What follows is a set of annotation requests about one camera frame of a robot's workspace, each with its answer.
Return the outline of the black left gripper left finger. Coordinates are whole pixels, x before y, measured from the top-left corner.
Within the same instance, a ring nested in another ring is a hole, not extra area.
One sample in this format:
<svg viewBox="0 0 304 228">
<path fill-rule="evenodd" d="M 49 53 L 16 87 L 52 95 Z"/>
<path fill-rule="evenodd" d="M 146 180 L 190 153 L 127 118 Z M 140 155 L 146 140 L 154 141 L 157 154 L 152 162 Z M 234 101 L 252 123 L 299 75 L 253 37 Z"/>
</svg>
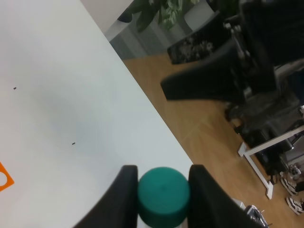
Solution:
<svg viewBox="0 0 304 228">
<path fill-rule="evenodd" d="M 124 165 L 106 193 L 76 228 L 135 228 L 138 218 L 138 168 Z"/>
</svg>

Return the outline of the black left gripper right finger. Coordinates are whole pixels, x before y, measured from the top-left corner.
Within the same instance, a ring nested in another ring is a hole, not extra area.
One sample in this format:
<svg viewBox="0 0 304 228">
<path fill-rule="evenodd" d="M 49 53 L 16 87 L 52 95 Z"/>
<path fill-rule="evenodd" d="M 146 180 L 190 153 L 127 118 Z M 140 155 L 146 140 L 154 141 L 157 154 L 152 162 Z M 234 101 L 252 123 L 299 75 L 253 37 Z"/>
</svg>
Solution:
<svg viewBox="0 0 304 228">
<path fill-rule="evenodd" d="M 203 165 L 189 171 L 189 228 L 267 228 L 262 216 L 253 219 L 217 184 Z"/>
</svg>

